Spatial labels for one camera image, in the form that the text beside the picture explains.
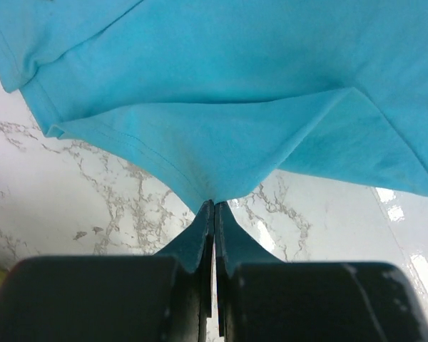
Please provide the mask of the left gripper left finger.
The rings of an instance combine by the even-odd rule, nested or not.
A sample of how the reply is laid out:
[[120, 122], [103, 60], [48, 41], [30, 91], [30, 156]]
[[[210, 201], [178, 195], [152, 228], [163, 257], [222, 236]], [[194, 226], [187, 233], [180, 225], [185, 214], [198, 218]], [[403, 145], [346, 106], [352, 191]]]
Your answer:
[[214, 205], [152, 255], [39, 256], [0, 287], [0, 341], [204, 341]]

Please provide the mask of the teal t shirt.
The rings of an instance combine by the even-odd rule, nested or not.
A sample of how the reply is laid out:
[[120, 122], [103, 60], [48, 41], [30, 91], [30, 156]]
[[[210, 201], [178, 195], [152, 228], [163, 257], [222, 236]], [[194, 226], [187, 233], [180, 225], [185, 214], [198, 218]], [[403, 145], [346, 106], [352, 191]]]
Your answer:
[[0, 81], [194, 210], [276, 169], [428, 197], [428, 1], [0, 1]]

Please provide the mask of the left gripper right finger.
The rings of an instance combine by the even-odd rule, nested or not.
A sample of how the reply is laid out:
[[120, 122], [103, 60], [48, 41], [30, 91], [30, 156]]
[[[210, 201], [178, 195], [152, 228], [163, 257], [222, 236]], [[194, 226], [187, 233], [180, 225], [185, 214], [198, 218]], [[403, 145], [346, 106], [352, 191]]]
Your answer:
[[226, 341], [428, 341], [408, 278], [383, 262], [286, 263], [228, 204], [215, 206], [219, 333]]

